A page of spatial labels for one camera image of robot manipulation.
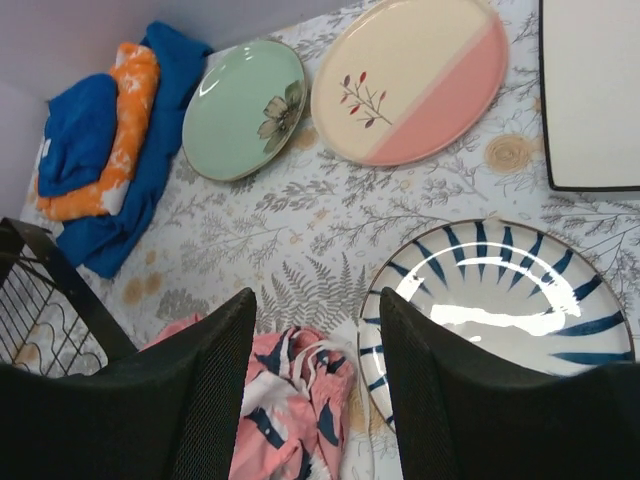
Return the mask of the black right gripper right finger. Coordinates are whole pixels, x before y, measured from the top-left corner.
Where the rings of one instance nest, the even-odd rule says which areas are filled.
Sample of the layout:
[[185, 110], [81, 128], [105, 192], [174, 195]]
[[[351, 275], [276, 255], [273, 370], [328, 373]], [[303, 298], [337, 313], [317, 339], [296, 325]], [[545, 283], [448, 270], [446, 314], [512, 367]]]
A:
[[635, 479], [639, 367], [544, 374], [422, 315], [391, 289], [381, 338], [407, 479]]

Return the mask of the blue striped white plate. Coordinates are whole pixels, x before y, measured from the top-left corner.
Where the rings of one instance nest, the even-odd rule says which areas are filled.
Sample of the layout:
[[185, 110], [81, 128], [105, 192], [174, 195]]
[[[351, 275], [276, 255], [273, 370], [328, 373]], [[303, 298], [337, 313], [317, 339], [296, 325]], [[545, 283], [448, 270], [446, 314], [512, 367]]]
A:
[[467, 341], [543, 373], [572, 375], [637, 357], [620, 301], [575, 249], [504, 220], [445, 224], [402, 246], [362, 304], [361, 375], [388, 426], [394, 417], [380, 333], [385, 288]]

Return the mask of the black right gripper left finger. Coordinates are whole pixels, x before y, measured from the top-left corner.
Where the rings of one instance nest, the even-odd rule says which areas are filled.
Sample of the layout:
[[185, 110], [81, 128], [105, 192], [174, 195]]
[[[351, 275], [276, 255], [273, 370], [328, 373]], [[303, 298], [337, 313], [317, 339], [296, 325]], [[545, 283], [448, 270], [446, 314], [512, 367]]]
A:
[[1, 368], [5, 479], [225, 479], [256, 320], [244, 289], [93, 375]]

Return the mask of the cream and pink plate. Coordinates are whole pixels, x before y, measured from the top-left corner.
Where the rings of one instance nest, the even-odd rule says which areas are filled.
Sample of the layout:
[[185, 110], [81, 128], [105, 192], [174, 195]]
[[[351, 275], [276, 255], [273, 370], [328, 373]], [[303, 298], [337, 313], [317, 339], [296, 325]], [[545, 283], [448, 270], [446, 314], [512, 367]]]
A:
[[325, 145], [366, 166], [431, 156], [467, 132], [503, 83], [508, 45], [486, 1], [381, 1], [332, 44], [311, 91]]

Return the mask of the mint green flower plate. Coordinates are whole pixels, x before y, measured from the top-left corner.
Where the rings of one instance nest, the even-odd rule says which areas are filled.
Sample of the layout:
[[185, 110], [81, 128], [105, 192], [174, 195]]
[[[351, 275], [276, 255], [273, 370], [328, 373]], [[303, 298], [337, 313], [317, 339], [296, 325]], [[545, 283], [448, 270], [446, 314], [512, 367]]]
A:
[[273, 40], [245, 43], [202, 78], [186, 110], [182, 147], [201, 176], [232, 182], [269, 163], [301, 120], [308, 93], [302, 61]]

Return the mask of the white square black-rimmed plate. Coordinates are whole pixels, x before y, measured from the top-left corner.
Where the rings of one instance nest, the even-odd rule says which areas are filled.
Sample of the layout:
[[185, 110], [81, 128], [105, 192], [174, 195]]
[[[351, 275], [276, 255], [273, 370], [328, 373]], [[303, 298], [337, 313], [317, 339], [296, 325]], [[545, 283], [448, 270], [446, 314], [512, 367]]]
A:
[[638, 190], [638, 1], [540, 2], [539, 63], [551, 188]]

